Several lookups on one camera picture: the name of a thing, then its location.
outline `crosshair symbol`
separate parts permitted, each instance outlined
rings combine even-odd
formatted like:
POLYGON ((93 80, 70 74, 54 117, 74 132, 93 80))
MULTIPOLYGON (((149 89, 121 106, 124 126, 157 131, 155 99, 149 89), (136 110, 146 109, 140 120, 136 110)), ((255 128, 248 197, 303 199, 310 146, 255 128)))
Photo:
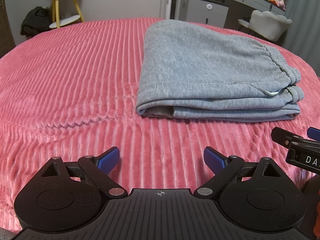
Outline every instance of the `crosshair symbol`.
POLYGON ((162 196, 164 196, 164 194, 167 194, 167 193, 164 193, 163 191, 159 191, 156 194, 159 195, 160 197, 162 197, 162 196))

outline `white chair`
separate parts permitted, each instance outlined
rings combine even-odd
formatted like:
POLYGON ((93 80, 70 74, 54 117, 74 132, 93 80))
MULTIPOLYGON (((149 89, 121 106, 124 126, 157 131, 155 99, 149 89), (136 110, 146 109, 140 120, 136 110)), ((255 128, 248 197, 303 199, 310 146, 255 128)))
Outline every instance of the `white chair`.
POLYGON ((238 23, 241 25, 239 30, 245 27, 270 41, 278 41, 282 33, 290 27, 292 20, 282 15, 275 15, 270 11, 255 10, 251 14, 250 22, 239 19, 238 23))

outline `triangular cutout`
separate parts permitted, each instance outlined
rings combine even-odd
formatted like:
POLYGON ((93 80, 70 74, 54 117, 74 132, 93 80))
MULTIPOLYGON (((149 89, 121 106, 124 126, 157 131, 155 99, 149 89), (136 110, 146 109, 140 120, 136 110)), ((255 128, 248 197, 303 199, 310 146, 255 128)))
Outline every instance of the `triangular cutout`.
POLYGON ((50 166, 42 174, 42 177, 58 176, 59 170, 56 163, 51 163, 50 166))
POLYGON ((267 163, 265 170, 263 172, 263 176, 281 177, 281 175, 276 171, 276 169, 270 163, 267 163))

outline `ribbed black surface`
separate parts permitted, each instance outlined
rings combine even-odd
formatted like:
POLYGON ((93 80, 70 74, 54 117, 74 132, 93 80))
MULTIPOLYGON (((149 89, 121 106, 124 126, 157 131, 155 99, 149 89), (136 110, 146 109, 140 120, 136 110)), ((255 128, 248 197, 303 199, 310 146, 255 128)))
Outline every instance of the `ribbed black surface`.
POLYGON ((187 189, 134 189, 127 198, 111 200, 95 221, 76 231, 41 234, 26 229, 15 239, 307 240, 295 229, 269 235, 246 231, 220 214, 213 201, 198 199, 187 189))

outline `wooden table leg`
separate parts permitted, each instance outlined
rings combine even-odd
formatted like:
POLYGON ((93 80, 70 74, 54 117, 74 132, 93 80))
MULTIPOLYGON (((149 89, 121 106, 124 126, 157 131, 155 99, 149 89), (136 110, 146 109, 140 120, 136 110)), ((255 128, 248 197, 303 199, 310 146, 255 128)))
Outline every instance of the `wooden table leg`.
POLYGON ((56 5, 55 5, 55 0, 52 0, 52 5, 51 5, 51 10, 52 10, 52 22, 56 21, 56 5))
POLYGON ((60 28, 60 16, 59 16, 59 0, 55 0, 56 4, 56 22, 57 22, 57 28, 60 28))
POLYGON ((73 3, 76 6, 76 9, 77 9, 78 14, 80 15, 81 21, 84 22, 84 18, 83 18, 83 15, 82 15, 82 12, 80 10, 80 7, 79 7, 79 4, 78 4, 77 0, 73 0, 73 3))

